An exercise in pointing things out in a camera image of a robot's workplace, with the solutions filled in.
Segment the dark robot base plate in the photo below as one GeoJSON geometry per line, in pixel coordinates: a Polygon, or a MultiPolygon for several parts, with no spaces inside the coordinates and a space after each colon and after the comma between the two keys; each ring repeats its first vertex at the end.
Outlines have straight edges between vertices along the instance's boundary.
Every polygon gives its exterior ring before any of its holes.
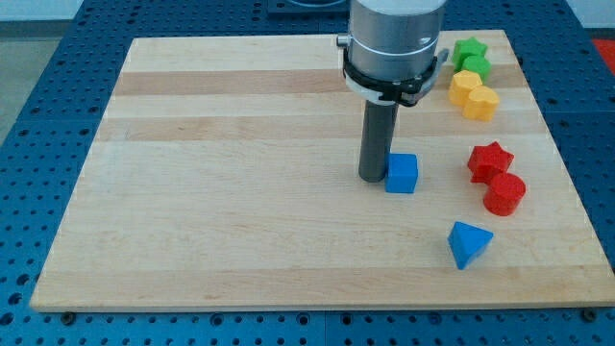
{"type": "Polygon", "coordinates": [[[320,15],[347,13],[348,0],[265,0],[267,14],[279,15],[320,15]]]}

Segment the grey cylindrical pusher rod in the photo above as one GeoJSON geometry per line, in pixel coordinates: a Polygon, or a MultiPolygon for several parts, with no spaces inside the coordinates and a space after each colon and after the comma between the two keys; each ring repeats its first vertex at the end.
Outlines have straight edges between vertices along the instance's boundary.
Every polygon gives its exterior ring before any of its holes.
{"type": "Polygon", "coordinates": [[[380,182],[387,173],[397,112],[397,104],[381,106],[365,102],[358,165],[358,175],[365,182],[380,182]]]}

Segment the black clamp ring mount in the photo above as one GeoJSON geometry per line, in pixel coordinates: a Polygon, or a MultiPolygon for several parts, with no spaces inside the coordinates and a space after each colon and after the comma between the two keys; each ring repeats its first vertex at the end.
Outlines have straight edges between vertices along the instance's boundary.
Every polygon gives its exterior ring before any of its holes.
{"type": "Polygon", "coordinates": [[[349,59],[348,49],[343,50],[343,75],[346,86],[365,100],[378,106],[399,104],[414,107],[434,87],[443,64],[449,56],[448,49],[442,49],[431,60],[422,74],[399,82],[378,80],[360,72],[349,59]]]}

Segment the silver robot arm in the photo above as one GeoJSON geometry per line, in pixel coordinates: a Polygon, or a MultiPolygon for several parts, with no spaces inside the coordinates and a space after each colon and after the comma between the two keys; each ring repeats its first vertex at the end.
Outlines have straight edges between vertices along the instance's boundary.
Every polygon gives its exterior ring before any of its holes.
{"type": "Polygon", "coordinates": [[[446,0],[352,0],[342,49],[346,86],[365,100],[358,164],[368,183],[384,179],[398,108],[434,87],[449,50],[437,51],[446,0]]]}

